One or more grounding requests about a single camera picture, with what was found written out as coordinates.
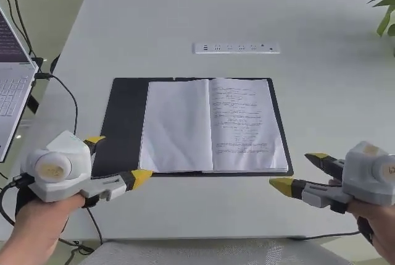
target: power strip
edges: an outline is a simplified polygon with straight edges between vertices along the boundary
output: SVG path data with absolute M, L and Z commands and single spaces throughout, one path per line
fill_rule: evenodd
M 195 54 L 279 54 L 278 44 L 270 43 L 194 43 Z

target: white table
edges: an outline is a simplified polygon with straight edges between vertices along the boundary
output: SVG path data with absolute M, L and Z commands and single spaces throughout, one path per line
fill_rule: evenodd
M 367 0 L 85 0 L 56 75 L 73 91 L 78 136 L 98 135 L 115 77 L 273 78 L 295 177 L 328 177 L 304 153 L 344 157 L 360 140 L 395 150 L 395 61 Z M 276 41 L 280 55 L 203 56 L 193 42 Z M 73 127 L 70 96 L 51 81 L 20 153 Z M 14 167 L 19 171 L 20 162 Z M 6 196 L 9 213 L 14 190 Z M 93 210 L 105 238 L 282 237 L 351 232 L 351 216 L 277 192 L 265 177 L 153 178 Z M 0 239 L 10 227 L 0 222 Z M 64 238 L 97 238 L 88 213 Z

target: wrist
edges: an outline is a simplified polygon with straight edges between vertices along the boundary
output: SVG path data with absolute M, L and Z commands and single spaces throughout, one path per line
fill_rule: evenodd
M 0 250 L 0 264 L 31 265 L 34 257 L 30 251 L 29 243 L 11 237 Z

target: floor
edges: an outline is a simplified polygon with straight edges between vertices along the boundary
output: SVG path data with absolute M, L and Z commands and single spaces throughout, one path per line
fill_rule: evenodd
M 35 53 L 47 59 L 43 70 L 49 70 L 50 62 L 62 51 L 70 29 L 83 0 L 19 0 L 28 34 Z M 5 0 L 0 0 L 0 5 L 7 10 Z M 37 85 L 33 91 L 34 96 L 40 100 L 46 88 L 45 82 Z M 25 113 L 24 119 L 33 117 L 30 112 Z M 20 145 L 26 128 L 20 128 L 18 134 L 21 139 L 15 140 L 7 162 L 1 166 L 4 173 L 8 173 L 15 157 L 18 155 Z M 358 265 L 387 264 L 378 258 L 375 250 L 360 235 L 343 237 L 335 240 L 320 240 L 320 243 L 336 254 L 355 262 Z M 54 256 L 48 264 L 64 264 L 70 256 L 70 248 L 65 245 L 57 247 Z M 77 254 L 71 264 L 78 264 L 84 257 Z

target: laptop screen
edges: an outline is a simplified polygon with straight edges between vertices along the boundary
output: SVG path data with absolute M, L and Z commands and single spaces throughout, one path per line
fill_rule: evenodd
M 0 63 L 28 63 L 21 45 L 0 12 Z

